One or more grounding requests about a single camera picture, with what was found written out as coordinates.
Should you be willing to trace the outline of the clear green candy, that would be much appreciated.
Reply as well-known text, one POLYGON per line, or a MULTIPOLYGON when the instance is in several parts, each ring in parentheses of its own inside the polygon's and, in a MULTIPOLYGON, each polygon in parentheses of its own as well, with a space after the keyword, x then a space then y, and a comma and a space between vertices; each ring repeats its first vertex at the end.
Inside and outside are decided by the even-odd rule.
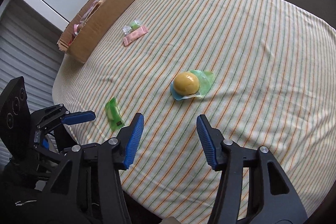
POLYGON ((142 26, 142 22, 139 19, 131 21, 129 24, 123 26, 122 30, 124 35, 128 35, 142 26))

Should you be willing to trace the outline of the pink sachet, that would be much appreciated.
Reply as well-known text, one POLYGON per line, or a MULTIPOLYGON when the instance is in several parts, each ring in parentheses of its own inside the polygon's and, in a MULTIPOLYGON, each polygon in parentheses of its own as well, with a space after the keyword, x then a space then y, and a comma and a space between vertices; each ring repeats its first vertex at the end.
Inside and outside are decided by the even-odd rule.
POLYGON ((145 26, 140 26, 138 29, 134 30, 130 34, 126 35, 123 38, 124 46, 130 45, 135 40, 139 39, 140 37, 144 36, 148 33, 148 29, 145 26))

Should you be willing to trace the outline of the yellow jelly cup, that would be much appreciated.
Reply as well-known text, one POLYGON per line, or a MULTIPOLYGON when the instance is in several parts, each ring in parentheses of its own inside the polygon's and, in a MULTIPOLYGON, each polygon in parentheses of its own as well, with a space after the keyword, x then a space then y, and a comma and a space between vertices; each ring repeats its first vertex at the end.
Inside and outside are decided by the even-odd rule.
POLYGON ((190 70, 179 73, 170 84, 170 92, 177 101, 203 98, 211 89, 215 76, 209 71, 190 70))

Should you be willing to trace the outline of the bagged sliced bread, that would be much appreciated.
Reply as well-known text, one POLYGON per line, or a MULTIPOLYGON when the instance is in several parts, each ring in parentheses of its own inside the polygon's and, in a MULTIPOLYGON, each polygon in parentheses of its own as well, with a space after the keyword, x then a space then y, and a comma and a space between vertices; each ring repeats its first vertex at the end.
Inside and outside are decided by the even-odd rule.
POLYGON ((105 0, 95 0, 93 1, 93 3, 91 4, 90 8, 88 9, 88 11, 82 16, 82 18, 80 19, 80 24, 84 24, 85 22, 87 22, 87 20, 89 19, 89 17, 105 2, 105 0))

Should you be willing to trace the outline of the white radiator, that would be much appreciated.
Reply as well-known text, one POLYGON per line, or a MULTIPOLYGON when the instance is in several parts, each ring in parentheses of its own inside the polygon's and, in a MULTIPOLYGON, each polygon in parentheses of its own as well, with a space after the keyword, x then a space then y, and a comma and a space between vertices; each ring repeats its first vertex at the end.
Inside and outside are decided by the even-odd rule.
POLYGON ((52 106, 52 87, 64 54, 62 32, 22 0, 10 0, 1 16, 1 90, 24 77, 31 112, 52 106))

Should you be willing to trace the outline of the striped yellow tablecloth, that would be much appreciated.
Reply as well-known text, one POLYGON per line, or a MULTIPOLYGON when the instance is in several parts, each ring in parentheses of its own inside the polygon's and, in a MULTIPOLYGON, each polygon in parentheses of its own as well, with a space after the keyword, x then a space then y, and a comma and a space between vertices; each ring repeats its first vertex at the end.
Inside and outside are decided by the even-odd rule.
POLYGON ((125 192, 159 217, 206 223, 220 173, 197 116, 236 144, 268 147, 308 215, 335 182, 335 29, 284 0, 135 0, 86 63, 65 56, 52 99, 92 122, 80 144, 116 135, 105 105, 144 116, 125 192))

